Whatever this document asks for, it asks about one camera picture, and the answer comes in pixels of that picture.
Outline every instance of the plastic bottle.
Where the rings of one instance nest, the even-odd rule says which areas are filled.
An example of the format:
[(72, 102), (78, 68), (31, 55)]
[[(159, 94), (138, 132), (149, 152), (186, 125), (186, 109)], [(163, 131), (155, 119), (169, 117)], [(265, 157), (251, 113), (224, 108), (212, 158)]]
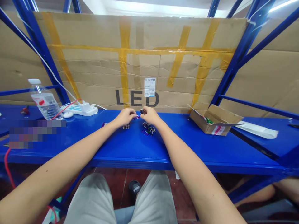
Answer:
[[(46, 120), (51, 120), (60, 112), (53, 94), (46, 89), (39, 79), (28, 79), (31, 84), (30, 94), (33, 101)], [(54, 120), (62, 120), (62, 114), (59, 114)]]

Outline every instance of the red floor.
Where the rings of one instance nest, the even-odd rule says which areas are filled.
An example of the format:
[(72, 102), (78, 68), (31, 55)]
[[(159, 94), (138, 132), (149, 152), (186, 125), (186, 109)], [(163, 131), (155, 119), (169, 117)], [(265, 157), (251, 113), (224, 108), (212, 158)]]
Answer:
[[(32, 172), (34, 172), (38, 167), (39, 165), (10, 164), (11, 170), (18, 171), (25, 178), (28, 177)], [(131, 180), (137, 180), (141, 185), (143, 185), (147, 176), (150, 173), (150, 170), (115, 169), (115, 168), (98, 167), (94, 169), (88, 169), (82, 178), (84, 178), (85, 176), (93, 172), (101, 173), (104, 175), (110, 187), (114, 209), (119, 209), (119, 208), (125, 208), (134, 205), (134, 202), (131, 200), (129, 195), (128, 184)], [(174, 171), (166, 171), (166, 173), (168, 175), (172, 194), (173, 194), (178, 223), (180, 224), (200, 223), (196, 221), (195, 218), (196, 211), (194, 205), (182, 181), (176, 179)], [(75, 191), (77, 190), (79, 183), (77, 184), (76, 188), (72, 192), (70, 198), (67, 200), (68, 204), (71, 202), (71, 199)], [(64, 194), (69, 189), (71, 184), (72, 181), (71, 183), (68, 183), (58, 193), (56, 198), (60, 196), (64, 196)], [(4, 198), (7, 194), (9, 194), (11, 191), (12, 191), (11, 185), (4, 182), (2, 179), (0, 179), (0, 200)], [(244, 204), (240, 206), (238, 210), (240, 212), (245, 212), (254, 209), (256, 207), (258, 207), (256, 206), (256, 204), (250, 203), (250, 204)], [(34, 224), (41, 224), (43, 222), (47, 210), (48, 209), (45, 208), (45, 210), (42, 212), (42, 214), (40, 214), (40, 216), (37, 218)], [(64, 219), (65, 217), (62, 217), (61, 221), (58, 223), (63, 224)]]

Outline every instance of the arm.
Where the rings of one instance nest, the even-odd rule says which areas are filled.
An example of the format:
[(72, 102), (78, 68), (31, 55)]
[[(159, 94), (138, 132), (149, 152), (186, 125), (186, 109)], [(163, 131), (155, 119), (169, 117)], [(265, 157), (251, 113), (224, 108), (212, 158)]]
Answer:
[(93, 158), (119, 127), (136, 117), (123, 109), (109, 124), (50, 159), (0, 201), (0, 223), (32, 223), (54, 196)]
[(171, 162), (189, 192), (202, 223), (246, 223), (207, 166), (150, 107), (141, 118), (159, 131)]

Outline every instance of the black slipper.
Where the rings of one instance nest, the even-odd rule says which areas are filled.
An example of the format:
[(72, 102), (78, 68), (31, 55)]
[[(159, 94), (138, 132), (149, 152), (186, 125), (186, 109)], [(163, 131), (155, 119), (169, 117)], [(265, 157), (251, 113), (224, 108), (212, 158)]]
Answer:
[(141, 190), (141, 185), (138, 181), (132, 180), (129, 183), (129, 192), (130, 192), (130, 195), (131, 195), (132, 199), (134, 200), (134, 202), (136, 200), (136, 195), (140, 190)]

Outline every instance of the red cable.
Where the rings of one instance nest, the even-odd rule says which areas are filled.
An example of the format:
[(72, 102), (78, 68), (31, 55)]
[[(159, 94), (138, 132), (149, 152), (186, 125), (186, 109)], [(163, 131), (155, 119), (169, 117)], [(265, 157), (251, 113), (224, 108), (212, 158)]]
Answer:
[[(16, 186), (15, 186), (15, 183), (14, 183), (14, 181), (13, 181), (12, 174), (10, 173), (10, 170), (9, 170), (9, 167), (8, 167), (8, 162), (7, 162), (7, 158), (8, 158), (8, 155), (9, 155), (10, 151), (11, 151), (11, 149), (9, 148), (9, 149), (7, 150), (7, 152), (6, 152), (6, 154), (5, 154), (5, 157), (4, 157), (4, 166), (5, 166), (5, 170), (6, 170), (6, 172), (7, 172), (9, 181), (10, 181), (10, 183), (11, 183), (11, 185), (12, 185), (12, 188), (15, 189)], [(52, 209), (52, 211), (54, 212), (54, 216), (55, 216), (55, 222), (54, 222), (54, 223), (57, 224), (57, 216), (56, 216), (55, 210), (54, 210), (52, 207), (50, 207), (50, 206), (47, 206), (47, 207), (48, 207), (49, 209)]]
[[(61, 114), (65, 109), (67, 109), (70, 105), (74, 104), (75, 102), (77, 102), (78, 100), (72, 102), (71, 104), (69, 104), (66, 108), (64, 108), (62, 111), (60, 111), (55, 117), (53, 117), (51, 120), (55, 119), (59, 114)], [(9, 181), (12, 185), (12, 188), (15, 189), (16, 186), (15, 186), (15, 183), (13, 181), (13, 178), (12, 178), (12, 174), (10, 173), (10, 170), (9, 170), (9, 167), (8, 167), (8, 162), (7, 162), (7, 158), (8, 158), (8, 155), (10, 153), (11, 149), (9, 148), (5, 154), (5, 157), (4, 157), (4, 166), (5, 166), (5, 170), (7, 172), (7, 175), (8, 175), (8, 178), (9, 178)], [(57, 216), (56, 216), (56, 213), (55, 213), (55, 210), (50, 207), (50, 206), (47, 206), (49, 209), (51, 209), (54, 213), (54, 216), (55, 216), (55, 224), (57, 223)]]
[(70, 105), (74, 104), (75, 102), (77, 102), (78, 100), (82, 100), (82, 99), (77, 99), (76, 101), (72, 102), (71, 104), (69, 104), (66, 108), (64, 108), (62, 111), (60, 111), (55, 117), (53, 117), (51, 120), (55, 119), (59, 114), (61, 114), (65, 109), (67, 109)]

